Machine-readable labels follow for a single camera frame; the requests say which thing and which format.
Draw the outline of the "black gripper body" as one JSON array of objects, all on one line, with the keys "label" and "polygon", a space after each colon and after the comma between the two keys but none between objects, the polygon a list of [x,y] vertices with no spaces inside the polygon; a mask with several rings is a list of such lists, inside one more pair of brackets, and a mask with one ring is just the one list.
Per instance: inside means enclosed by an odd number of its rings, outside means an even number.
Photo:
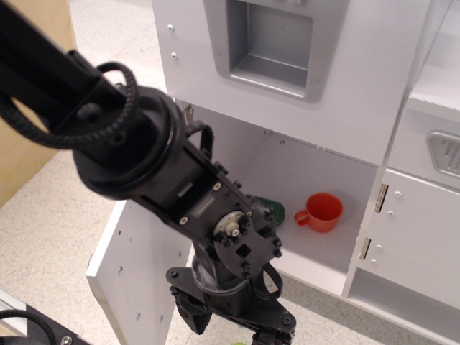
[{"label": "black gripper body", "polygon": [[218,284],[203,268],[174,267],[166,273],[171,287],[177,287],[200,300],[213,315],[254,331],[254,328],[293,327],[296,320],[278,301],[282,279],[271,265],[245,280],[235,277]]}]

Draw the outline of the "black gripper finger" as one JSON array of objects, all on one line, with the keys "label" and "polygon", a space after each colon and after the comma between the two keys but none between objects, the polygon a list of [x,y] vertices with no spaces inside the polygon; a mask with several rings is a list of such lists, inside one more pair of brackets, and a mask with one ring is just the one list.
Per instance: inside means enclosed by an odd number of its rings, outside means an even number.
[{"label": "black gripper finger", "polygon": [[171,295],[175,298],[175,304],[182,319],[187,326],[196,334],[203,334],[211,320],[212,312],[197,298],[171,287]]},{"label": "black gripper finger", "polygon": [[257,345],[288,345],[293,342],[294,328],[254,328],[252,344]]}]

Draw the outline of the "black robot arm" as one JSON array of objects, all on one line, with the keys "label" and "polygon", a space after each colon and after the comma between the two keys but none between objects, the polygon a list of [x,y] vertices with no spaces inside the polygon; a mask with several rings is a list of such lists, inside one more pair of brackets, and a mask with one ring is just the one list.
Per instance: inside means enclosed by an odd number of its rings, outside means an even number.
[{"label": "black robot arm", "polygon": [[71,150],[92,191],[130,199],[188,237],[190,268],[166,278],[183,320],[197,334],[218,315],[253,331],[255,344],[290,344],[296,321],[280,303],[282,254],[275,218],[212,162],[213,131],[185,124],[163,92],[137,85],[117,62],[92,66],[63,52],[1,3],[1,117],[42,146]]}]

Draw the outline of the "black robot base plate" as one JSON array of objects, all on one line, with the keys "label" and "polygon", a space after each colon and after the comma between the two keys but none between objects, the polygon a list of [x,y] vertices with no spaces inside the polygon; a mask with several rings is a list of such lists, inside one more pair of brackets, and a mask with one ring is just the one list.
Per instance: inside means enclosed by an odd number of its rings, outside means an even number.
[{"label": "black robot base plate", "polygon": [[2,310],[1,320],[8,318],[24,319],[27,334],[1,336],[1,344],[90,344],[89,341],[59,323],[29,310]]}]

